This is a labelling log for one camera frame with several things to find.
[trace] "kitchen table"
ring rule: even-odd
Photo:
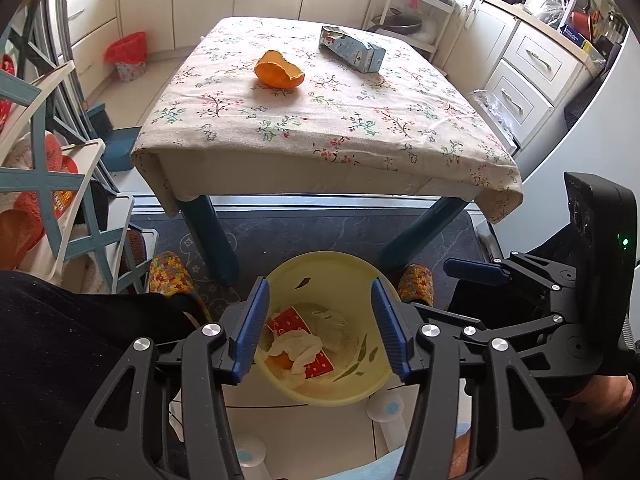
[[[522,201],[513,159],[466,99],[410,46],[360,30],[386,49],[360,73],[318,47],[318,23],[226,18],[186,59],[142,127],[132,160],[169,215],[182,211],[212,277],[238,261],[210,194],[441,196],[380,256],[401,267],[475,200],[491,222]],[[279,50],[306,74],[291,90],[254,66]]]

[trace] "black floor mat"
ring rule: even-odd
[[[240,262],[235,290],[209,279],[181,216],[133,216],[132,222],[159,233],[156,253],[173,251],[182,258],[210,310],[219,316],[229,303],[244,300],[257,276],[266,276],[279,264],[311,251],[340,251],[376,264],[378,254],[420,214],[417,209],[332,209],[277,211],[219,211],[227,237]],[[442,270],[447,258],[482,261],[484,257],[471,218],[462,212],[422,253],[414,258],[433,271],[438,308],[446,308],[456,279]]]

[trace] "teal chair leg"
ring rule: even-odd
[[[382,249],[378,268],[388,272],[405,267],[464,210],[467,204],[468,202],[461,198],[443,196],[438,199],[414,223]]]
[[[177,200],[177,203],[209,276],[223,285],[233,285],[238,279],[238,258],[226,239],[209,197],[200,195],[190,202]]]

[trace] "white wall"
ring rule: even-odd
[[[569,223],[565,171],[608,178],[631,189],[640,204],[640,44],[632,33],[591,105],[524,182],[522,205],[494,226],[504,254],[529,251]],[[640,283],[631,303],[640,336]]]

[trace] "white pipe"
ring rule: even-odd
[[[271,480],[264,458],[267,448],[259,438],[241,433],[234,437],[238,462],[244,480]]]
[[[394,391],[380,390],[370,396],[367,401],[367,415],[380,424],[386,448],[389,451],[404,446],[406,441],[406,426],[402,418],[402,410],[404,410],[404,401]]]

